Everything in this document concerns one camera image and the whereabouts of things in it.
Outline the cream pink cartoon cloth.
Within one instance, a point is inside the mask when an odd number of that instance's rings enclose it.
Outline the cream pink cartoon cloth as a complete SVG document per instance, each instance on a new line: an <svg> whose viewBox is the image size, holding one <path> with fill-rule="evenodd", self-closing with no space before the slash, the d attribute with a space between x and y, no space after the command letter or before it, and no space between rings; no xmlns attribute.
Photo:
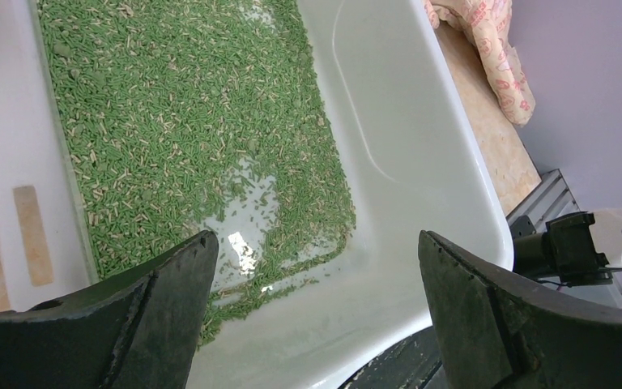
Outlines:
<svg viewBox="0 0 622 389"><path fill-rule="evenodd" d="M433 28L441 23L465 35L479 55L502 113L515 126L526 125L535 98L516 49L509 43L511 0L423 0Z"/></svg>

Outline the white plastic litter box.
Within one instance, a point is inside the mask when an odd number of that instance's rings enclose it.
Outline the white plastic litter box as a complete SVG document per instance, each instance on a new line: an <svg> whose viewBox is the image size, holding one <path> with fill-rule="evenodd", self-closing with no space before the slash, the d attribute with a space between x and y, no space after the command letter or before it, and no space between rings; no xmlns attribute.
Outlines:
<svg viewBox="0 0 622 389"><path fill-rule="evenodd" d="M0 262L24 312L100 280L34 4L0 1ZM295 1L356 208L346 249L312 284L225 322L183 388L336 388L432 323L423 230L510 267L511 239L418 1Z"/></svg>

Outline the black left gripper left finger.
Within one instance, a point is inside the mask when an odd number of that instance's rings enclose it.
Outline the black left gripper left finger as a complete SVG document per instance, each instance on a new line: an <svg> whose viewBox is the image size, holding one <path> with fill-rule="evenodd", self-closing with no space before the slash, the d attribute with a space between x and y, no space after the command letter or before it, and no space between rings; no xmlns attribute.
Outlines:
<svg viewBox="0 0 622 389"><path fill-rule="evenodd" d="M183 388L219 252L204 230L24 312L0 312L0 388Z"/></svg>

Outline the aluminium frame rail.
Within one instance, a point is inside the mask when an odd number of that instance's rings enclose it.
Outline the aluminium frame rail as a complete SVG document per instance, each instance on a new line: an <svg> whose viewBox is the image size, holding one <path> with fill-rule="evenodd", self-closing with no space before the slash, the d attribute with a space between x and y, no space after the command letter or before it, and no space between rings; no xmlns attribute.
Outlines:
<svg viewBox="0 0 622 389"><path fill-rule="evenodd" d="M511 227L518 218L528 216L535 229L542 232L549 220L580 211L560 171L554 170L543 175L540 185L509 214L508 222ZM622 271L613 275L613 283L609 285L566 288L555 284L557 278L552 277L551 281L543 285L572 297L622 309Z"/></svg>

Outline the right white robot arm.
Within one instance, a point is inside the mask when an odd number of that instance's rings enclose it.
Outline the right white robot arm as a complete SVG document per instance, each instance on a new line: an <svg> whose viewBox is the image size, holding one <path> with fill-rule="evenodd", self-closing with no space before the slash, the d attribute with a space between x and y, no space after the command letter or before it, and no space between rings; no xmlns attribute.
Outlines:
<svg viewBox="0 0 622 389"><path fill-rule="evenodd" d="M622 208L580 211L544 224L539 232L528 216L510 227L513 272L559 287L609 285L622 271Z"/></svg>

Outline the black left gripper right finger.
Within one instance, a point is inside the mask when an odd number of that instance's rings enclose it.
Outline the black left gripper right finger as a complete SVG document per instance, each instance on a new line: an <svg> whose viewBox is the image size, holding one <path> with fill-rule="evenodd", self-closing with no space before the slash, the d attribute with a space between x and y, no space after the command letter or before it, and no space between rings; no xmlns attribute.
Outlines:
<svg viewBox="0 0 622 389"><path fill-rule="evenodd" d="M622 388L622 309L557 292L432 231L428 309L452 388Z"/></svg>

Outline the green cat litter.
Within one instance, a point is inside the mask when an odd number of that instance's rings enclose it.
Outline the green cat litter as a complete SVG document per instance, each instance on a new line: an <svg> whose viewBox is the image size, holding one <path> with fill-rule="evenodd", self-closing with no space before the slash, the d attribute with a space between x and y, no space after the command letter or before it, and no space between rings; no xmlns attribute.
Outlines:
<svg viewBox="0 0 622 389"><path fill-rule="evenodd" d="M219 241L199 341L312 284L356 208L295 1L37 1L100 280Z"/></svg>

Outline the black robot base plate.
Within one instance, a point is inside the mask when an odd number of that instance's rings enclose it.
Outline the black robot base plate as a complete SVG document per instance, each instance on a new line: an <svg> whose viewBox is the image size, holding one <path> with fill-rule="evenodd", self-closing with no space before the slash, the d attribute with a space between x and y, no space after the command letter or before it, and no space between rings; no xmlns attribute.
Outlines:
<svg viewBox="0 0 622 389"><path fill-rule="evenodd" d="M433 327L408 336L358 369L342 388L447 388Z"/></svg>

